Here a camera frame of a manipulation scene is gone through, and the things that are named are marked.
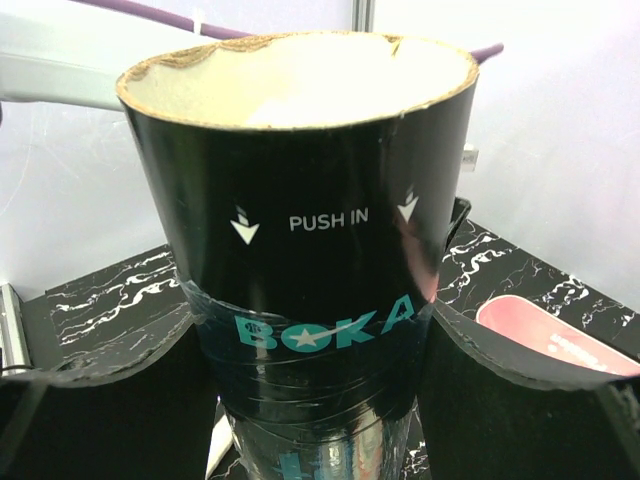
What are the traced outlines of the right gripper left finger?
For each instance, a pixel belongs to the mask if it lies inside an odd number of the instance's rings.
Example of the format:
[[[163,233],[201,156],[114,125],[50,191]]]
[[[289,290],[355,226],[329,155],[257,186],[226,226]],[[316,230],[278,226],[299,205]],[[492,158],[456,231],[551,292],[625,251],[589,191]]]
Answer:
[[[216,387],[187,304],[1,380],[4,479],[203,479]]]

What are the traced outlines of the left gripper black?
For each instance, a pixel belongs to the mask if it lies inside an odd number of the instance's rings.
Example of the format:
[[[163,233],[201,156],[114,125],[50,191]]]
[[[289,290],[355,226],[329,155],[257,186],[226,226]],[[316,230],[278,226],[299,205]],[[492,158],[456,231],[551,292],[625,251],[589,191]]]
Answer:
[[[456,197],[453,205],[453,210],[448,226],[445,249],[448,250],[450,248],[451,242],[453,241],[457,231],[459,230],[461,224],[467,219],[470,211],[471,211],[471,202],[467,199]]]

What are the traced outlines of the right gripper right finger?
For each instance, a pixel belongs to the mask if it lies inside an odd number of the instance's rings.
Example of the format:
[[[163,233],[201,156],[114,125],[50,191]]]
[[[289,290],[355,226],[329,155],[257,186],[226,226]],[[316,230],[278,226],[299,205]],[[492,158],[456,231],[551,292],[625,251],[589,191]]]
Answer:
[[[636,479],[639,378],[526,348],[434,305],[419,417],[435,479]]]

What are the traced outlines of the pink sport racket bag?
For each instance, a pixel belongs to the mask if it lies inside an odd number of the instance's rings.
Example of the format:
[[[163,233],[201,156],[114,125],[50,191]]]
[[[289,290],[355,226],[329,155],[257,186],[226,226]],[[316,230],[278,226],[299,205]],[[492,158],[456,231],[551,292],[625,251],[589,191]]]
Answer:
[[[531,301],[502,295],[485,302],[475,321],[551,358],[619,376],[639,374],[639,362],[569,325]]]

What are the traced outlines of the black shuttlecock tube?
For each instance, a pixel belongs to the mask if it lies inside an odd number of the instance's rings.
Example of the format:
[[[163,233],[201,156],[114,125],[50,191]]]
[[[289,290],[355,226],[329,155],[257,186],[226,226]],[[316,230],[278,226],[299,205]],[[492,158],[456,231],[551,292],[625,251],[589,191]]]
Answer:
[[[474,91],[270,174],[250,244],[168,241],[250,478],[399,477]]]

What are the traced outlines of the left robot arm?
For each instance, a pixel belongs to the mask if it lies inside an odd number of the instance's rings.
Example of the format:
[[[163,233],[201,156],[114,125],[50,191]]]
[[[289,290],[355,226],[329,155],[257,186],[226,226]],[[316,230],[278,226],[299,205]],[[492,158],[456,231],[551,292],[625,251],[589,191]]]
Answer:
[[[70,4],[1,8],[1,97],[123,110],[176,254],[268,230],[268,176],[329,146],[465,104],[478,65],[415,36],[345,31],[204,42]]]

